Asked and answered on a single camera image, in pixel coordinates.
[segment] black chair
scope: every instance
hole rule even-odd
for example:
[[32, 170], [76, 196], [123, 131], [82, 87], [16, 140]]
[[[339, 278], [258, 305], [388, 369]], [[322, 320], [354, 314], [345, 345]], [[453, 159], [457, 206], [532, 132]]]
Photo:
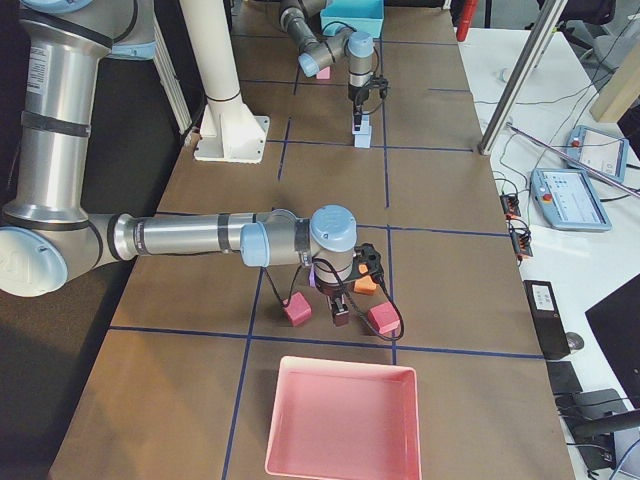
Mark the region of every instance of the black chair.
[[[538, 6], [542, 8], [545, 0], [537, 1]], [[590, 25], [605, 25], [613, 20], [615, 12], [616, 0], [569, 0], [560, 15], [557, 29], [570, 43], [589, 50], [592, 46], [576, 37], [573, 34], [575, 29], [567, 23], [571, 20], [582, 20]]]

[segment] white desk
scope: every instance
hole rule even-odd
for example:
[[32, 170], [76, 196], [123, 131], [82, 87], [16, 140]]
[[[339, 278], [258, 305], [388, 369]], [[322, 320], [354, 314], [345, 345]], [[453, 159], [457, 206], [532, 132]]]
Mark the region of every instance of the white desk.
[[[500, 72], [512, 68], [529, 32], [511, 30], [472, 29], [460, 52], [475, 101], [497, 102], [505, 83]], [[526, 82], [518, 102], [552, 101], [573, 94], [589, 85], [590, 79], [562, 35], [555, 35], [537, 70]], [[553, 104], [517, 105], [512, 113], [514, 126], [552, 145], [564, 145], [575, 119], [586, 102], [592, 100], [595, 89], [590, 87], [578, 103], [571, 118], [562, 124], [582, 93]], [[495, 105], [476, 103], [476, 112], [484, 130]], [[579, 124], [596, 126], [599, 130], [621, 135], [615, 124], [598, 124], [585, 110]], [[505, 131], [493, 150], [491, 164], [525, 189], [525, 180], [500, 164], [499, 159], [511, 134]], [[516, 136], [504, 154], [503, 162], [529, 177], [542, 149]], [[638, 158], [630, 152], [628, 162], [638, 165]], [[563, 162], [547, 153], [541, 167], [563, 168]], [[621, 192], [593, 182], [601, 198], [617, 197]], [[627, 170], [625, 184], [640, 187], [640, 172]], [[520, 268], [524, 279], [548, 280], [553, 284], [558, 308], [566, 331], [580, 334], [585, 348], [566, 358], [571, 360], [584, 391], [615, 388], [626, 396], [611, 371], [593, 336], [584, 312], [618, 287], [640, 273], [640, 201], [627, 198], [605, 203], [613, 224], [606, 233], [561, 232], [548, 227], [535, 205], [529, 208], [526, 193], [520, 195], [523, 218], [530, 219], [534, 257], [525, 260]], [[586, 470], [575, 447], [568, 447], [576, 478], [586, 479]]]

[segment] white pole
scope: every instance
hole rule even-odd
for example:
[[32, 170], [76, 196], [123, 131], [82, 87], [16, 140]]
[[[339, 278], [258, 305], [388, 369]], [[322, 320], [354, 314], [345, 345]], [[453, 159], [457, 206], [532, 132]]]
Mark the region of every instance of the white pole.
[[256, 163], [269, 125], [242, 102], [222, 0], [180, 0], [208, 97], [196, 158]]

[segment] black power supply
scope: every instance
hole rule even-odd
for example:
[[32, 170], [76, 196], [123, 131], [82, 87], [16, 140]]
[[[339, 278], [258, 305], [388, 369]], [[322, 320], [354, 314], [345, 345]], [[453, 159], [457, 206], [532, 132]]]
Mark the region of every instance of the black power supply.
[[551, 283], [525, 280], [524, 290], [544, 358], [559, 360], [566, 357], [571, 351]]

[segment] metal pole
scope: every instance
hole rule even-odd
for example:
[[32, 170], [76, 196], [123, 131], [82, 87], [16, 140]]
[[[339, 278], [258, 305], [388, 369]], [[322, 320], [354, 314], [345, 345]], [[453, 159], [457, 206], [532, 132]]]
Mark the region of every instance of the metal pole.
[[522, 49], [520, 58], [518, 58], [516, 66], [513, 68], [511, 78], [507, 82], [493, 117], [491, 117], [489, 126], [478, 145], [478, 151], [481, 155], [491, 154], [493, 145], [507, 121], [520, 89], [529, 77], [533, 66], [538, 63], [538, 58], [542, 55], [544, 47], [547, 45], [551, 35], [553, 35], [553, 29], [558, 23], [567, 1], [547, 0], [544, 3], [538, 20], [529, 34], [529, 39]]
[[584, 163], [578, 162], [575, 159], [571, 158], [569, 155], [567, 155], [564, 152], [561, 152], [560, 150], [556, 150], [555, 148], [553, 148], [551, 145], [547, 145], [546, 143], [538, 140], [535, 137], [532, 137], [531, 135], [529, 135], [528, 133], [524, 133], [522, 130], [518, 130], [516, 127], [514, 127], [513, 125], [509, 125], [509, 128], [511, 130], [513, 130], [515, 133], [517, 133], [518, 135], [522, 135], [524, 138], [526, 138], [527, 140], [532, 141], [533, 143], [535, 143], [536, 145], [539, 145], [543, 148], [546, 148], [547, 150], [549, 150], [550, 152], [555, 153], [556, 155], [558, 155], [560, 158], [562, 158], [563, 160], [565, 160], [569, 165], [577, 167], [577, 168], [582, 168], [583, 170], [586, 170], [587, 173], [594, 177], [597, 178], [598, 180], [601, 180], [602, 182], [606, 183], [607, 185], [611, 185], [612, 187], [616, 187], [619, 188], [620, 190], [622, 190], [625, 193], [628, 193], [629, 195], [631, 195], [632, 197], [636, 197], [636, 198], [640, 198], [640, 192], [636, 192], [635, 190], [627, 187], [626, 185], [623, 185], [620, 182], [617, 182], [616, 180], [614, 180], [611, 177], [608, 177], [607, 175], [605, 175], [604, 173], [596, 170], [593, 167], [590, 167], [589, 165], [586, 165]]
[[485, 0], [484, 2], [484, 28], [491, 28], [491, 10], [493, 9], [493, 0]]

